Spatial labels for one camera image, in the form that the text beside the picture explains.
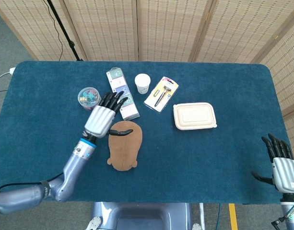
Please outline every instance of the white paper cup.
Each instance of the white paper cup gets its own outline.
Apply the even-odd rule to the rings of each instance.
[[[140,94],[148,92],[151,79],[148,74],[140,73],[135,77],[135,84]]]

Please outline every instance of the white cable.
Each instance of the white cable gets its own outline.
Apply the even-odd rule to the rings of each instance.
[[[7,73],[3,73],[2,75],[0,75],[0,78],[3,77],[4,75],[8,74],[10,72],[7,72]]]

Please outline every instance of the brown plush toy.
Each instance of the brown plush toy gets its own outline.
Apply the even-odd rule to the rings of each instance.
[[[110,158],[107,159],[107,164],[111,164],[118,171],[135,168],[137,166],[138,150],[142,142],[141,128],[134,122],[120,121],[115,123],[111,129],[118,131],[133,129],[133,132],[122,137],[109,135]]]

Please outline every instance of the gray floor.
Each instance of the gray floor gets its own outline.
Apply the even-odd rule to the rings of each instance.
[[[24,60],[32,60],[25,48],[0,18],[0,75]],[[11,76],[0,79],[0,91],[8,88]],[[6,92],[0,92],[0,109]],[[194,222],[199,221],[197,205],[193,205]],[[205,204],[206,229],[215,230],[218,204]],[[282,216],[279,205],[237,205],[238,229],[273,230],[270,222]],[[10,215],[0,215],[0,230],[83,230],[91,215],[91,203],[67,202],[57,204],[45,201],[37,208]],[[229,230],[229,208],[223,205],[220,229]]]

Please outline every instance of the white container lid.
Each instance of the white container lid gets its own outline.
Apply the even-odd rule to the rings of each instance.
[[[206,102],[175,104],[174,117],[180,130],[217,127],[213,106]]]

